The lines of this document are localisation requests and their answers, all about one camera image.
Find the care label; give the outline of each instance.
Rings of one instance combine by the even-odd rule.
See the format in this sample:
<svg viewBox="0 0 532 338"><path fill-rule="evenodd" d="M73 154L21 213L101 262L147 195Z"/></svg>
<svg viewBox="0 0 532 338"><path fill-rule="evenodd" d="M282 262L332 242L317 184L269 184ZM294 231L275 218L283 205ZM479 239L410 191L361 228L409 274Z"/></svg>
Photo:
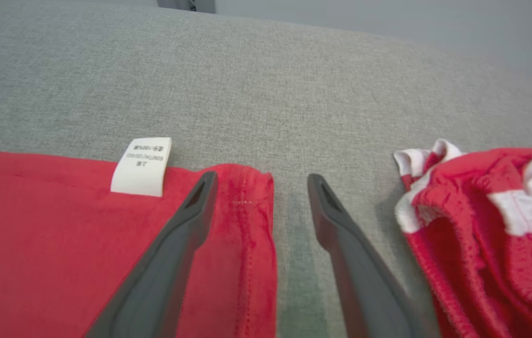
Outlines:
<svg viewBox="0 0 532 338"><path fill-rule="evenodd" d="M110 191L161 197L170 137L136 138L114 170Z"/></svg>

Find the white wall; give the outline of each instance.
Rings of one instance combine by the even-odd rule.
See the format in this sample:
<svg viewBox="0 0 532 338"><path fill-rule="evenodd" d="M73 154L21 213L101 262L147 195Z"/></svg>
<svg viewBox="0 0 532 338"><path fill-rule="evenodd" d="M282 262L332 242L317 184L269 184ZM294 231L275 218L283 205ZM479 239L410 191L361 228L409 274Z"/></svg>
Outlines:
<svg viewBox="0 0 532 338"><path fill-rule="evenodd" d="M532 77L532 0L215 0L217 14L342 28L491 56Z"/></svg>

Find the gray plastic tool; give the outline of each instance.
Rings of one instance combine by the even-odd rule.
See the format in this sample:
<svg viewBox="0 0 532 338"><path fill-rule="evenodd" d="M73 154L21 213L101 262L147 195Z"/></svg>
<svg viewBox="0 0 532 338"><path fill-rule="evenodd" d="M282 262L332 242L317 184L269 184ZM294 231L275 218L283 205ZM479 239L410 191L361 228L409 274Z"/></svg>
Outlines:
<svg viewBox="0 0 532 338"><path fill-rule="evenodd" d="M350 338L430 336L403 289L326 180L307 179L316 236L331 256Z"/></svg>
<svg viewBox="0 0 532 338"><path fill-rule="evenodd" d="M218 178L204 173L126 277L87 338L173 338L193 254L204 243Z"/></svg>

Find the gray sofa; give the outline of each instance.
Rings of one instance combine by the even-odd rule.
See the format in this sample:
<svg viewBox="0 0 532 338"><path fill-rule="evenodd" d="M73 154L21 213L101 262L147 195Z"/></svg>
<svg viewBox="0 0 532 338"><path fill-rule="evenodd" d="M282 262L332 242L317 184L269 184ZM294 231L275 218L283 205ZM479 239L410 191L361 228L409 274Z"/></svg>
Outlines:
<svg viewBox="0 0 532 338"><path fill-rule="evenodd" d="M305 181L320 173L408 295L431 295L393 208L392 152L444 137L532 147L532 83L502 66L358 32L163 8L0 1L0 150L118 161L173 138L169 165L270 171L280 337L345 335Z"/></svg>

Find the red garment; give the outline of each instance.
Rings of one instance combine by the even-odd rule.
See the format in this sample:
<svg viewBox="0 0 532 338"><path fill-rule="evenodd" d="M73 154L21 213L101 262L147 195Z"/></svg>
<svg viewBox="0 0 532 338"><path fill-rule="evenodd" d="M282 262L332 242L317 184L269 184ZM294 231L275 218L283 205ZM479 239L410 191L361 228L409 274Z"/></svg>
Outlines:
<svg viewBox="0 0 532 338"><path fill-rule="evenodd" d="M442 335L532 337L532 149L395 153L395 215L425 272Z"/></svg>
<svg viewBox="0 0 532 338"><path fill-rule="evenodd" d="M202 172L168 168L164 197L109 191L116 163L0 153L0 337L83 336ZM275 335L273 180L219 175L177 336Z"/></svg>

